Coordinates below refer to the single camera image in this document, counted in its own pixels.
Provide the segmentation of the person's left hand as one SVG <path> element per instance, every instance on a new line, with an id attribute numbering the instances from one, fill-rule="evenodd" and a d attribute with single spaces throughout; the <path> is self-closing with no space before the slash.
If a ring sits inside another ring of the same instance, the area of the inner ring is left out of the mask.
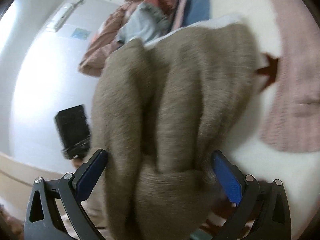
<path id="1" fill-rule="evenodd" d="M 76 155 L 71 163 L 75 169 L 78 169 L 83 163 L 85 163 L 89 158 L 89 155 Z"/>

